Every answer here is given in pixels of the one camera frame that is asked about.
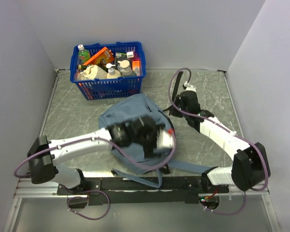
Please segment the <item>blue student backpack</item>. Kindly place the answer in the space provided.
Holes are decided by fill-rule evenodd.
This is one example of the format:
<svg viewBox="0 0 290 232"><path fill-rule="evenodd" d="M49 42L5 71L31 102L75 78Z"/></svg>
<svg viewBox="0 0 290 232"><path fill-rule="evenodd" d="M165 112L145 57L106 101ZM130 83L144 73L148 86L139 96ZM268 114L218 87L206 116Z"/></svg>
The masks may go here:
<svg viewBox="0 0 290 232"><path fill-rule="evenodd" d="M165 126L166 130L174 132L174 126L171 120L165 115L162 109L157 106L153 100L151 100L144 94L132 95L104 111L98 118L99 128L106 128L115 123L128 123L142 116L149 116L151 117L151 119L153 119L156 125L162 124ZM143 147L137 143L132 143L128 147L122 148L122 150L131 158L133 158L136 163L144 164L150 167L161 163L165 160L165 158L169 157L171 153L171 149L169 148L155 148L153 149L153 154L147 157L144 153ZM120 177L138 182L140 184L158 189L162 185L162 175L164 173L170 173L169 168L180 169L183 171L198 174L204 173L210 169L210 167L208 166L191 164L170 159L170 161L166 163L165 166L157 169L157 183L151 182L138 176L121 172L116 169L113 169L112 173Z"/></svg>

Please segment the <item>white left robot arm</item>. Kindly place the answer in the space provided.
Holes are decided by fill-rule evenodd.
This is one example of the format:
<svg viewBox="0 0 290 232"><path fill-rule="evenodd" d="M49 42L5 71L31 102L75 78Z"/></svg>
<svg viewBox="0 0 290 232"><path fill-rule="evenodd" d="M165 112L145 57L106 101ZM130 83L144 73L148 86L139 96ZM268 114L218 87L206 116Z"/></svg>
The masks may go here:
<svg viewBox="0 0 290 232"><path fill-rule="evenodd" d="M86 188L83 172L63 165L64 162L91 152L110 151L131 144L141 145L145 154L153 154L166 133L164 123L142 116L63 140L49 141L46 136L41 136L28 152L31 182L43 184L53 181L74 194L81 194Z"/></svg>

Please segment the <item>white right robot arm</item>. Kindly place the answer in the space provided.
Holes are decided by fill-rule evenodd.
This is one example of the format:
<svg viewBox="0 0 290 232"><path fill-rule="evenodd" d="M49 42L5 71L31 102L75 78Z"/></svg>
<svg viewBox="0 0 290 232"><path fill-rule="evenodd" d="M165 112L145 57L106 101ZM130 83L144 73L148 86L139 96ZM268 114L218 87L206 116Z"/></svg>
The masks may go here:
<svg viewBox="0 0 290 232"><path fill-rule="evenodd" d="M201 110L194 90L183 91L171 101L170 114L183 117L198 133L211 139L232 160L229 167L207 167L172 160L169 166L180 170L200 173L201 186L213 192L218 186L236 186L241 191L262 191L267 188L270 168L265 148L260 143L252 144L224 126L207 110Z"/></svg>

